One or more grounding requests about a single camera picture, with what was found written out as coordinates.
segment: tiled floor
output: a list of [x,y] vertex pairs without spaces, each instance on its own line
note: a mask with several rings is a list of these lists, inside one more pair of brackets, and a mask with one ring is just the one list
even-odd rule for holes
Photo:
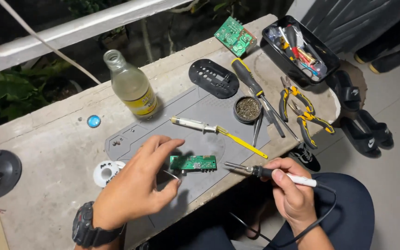
[[[364,73],[368,91],[364,109],[378,122],[386,122],[393,133],[395,146],[382,150],[379,159],[369,159],[359,154],[344,133],[337,129],[335,136],[319,133],[314,140],[319,149],[314,151],[322,166],[322,172],[338,172],[359,179],[370,191],[375,206],[375,233],[372,250],[400,249],[400,67],[375,75],[367,65],[360,65],[346,55],[348,61]],[[261,232],[273,237],[281,226],[281,216],[267,212],[261,222]],[[265,246],[263,239],[245,242]]]

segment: tool box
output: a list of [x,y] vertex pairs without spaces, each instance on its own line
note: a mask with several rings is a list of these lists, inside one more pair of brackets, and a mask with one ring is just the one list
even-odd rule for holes
[[[326,73],[318,80],[313,80],[307,74],[305,74],[295,64],[286,53],[281,50],[274,41],[269,38],[270,27],[282,27],[285,28],[288,25],[298,27],[302,33],[302,37],[306,43],[308,43],[314,49],[316,57],[322,60],[327,67]],[[262,31],[262,39],[260,41],[260,47],[269,56],[269,58],[286,74],[291,80],[293,80],[300,88],[308,88],[321,83],[328,75],[335,72],[341,65],[340,59],[333,51],[331,51],[325,44],[319,40],[311,31],[309,31],[303,24],[297,21],[292,16],[285,16],[280,20],[272,23]]]

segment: metal railing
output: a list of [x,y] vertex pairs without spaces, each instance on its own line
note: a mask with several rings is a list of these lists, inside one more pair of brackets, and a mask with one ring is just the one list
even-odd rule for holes
[[[192,0],[132,0],[38,32],[59,49]],[[0,45],[0,71],[51,52],[32,36]]]

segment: black digital watch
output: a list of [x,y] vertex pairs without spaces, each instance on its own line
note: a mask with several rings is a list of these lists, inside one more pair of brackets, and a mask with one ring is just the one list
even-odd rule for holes
[[99,247],[115,240],[123,231],[125,226],[114,230],[103,230],[100,227],[93,228],[93,202],[87,202],[80,207],[73,220],[72,239],[84,248]]

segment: black cable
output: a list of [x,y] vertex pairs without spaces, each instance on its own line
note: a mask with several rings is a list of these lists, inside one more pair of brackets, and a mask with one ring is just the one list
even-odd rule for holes
[[321,216],[319,219],[317,219],[317,221],[315,221],[313,224],[309,225],[305,230],[303,230],[300,234],[298,234],[296,237],[294,237],[292,240],[286,242],[285,244],[282,244],[280,246],[274,244],[268,237],[264,236],[263,234],[261,234],[260,232],[255,231],[254,229],[252,229],[250,226],[248,226],[245,222],[243,222],[240,218],[238,218],[236,215],[234,215],[233,213],[230,212],[230,214],[237,219],[241,224],[243,224],[247,229],[253,231],[254,233],[256,233],[257,235],[262,236],[262,238],[264,238],[265,240],[267,240],[270,244],[268,245],[269,247],[275,247],[275,248],[282,248],[282,247],[286,247],[288,245],[291,245],[292,243],[298,241],[300,238],[302,238],[303,236],[305,236],[305,234],[307,234],[309,231],[311,231],[311,229],[313,229],[315,226],[317,226],[323,219],[325,219],[325,217],[334,209],[334,207],[336,206],[337,203],[337,194],[336,194],[336,190],[323,185],[320,182],[317,182],[317,186],[316,188],[321,188],[324,190],[327,190],[331,193],[334,194],[334,202],[333,202],[333,206],[328,210],[328,212],[326,212],[323,216]]

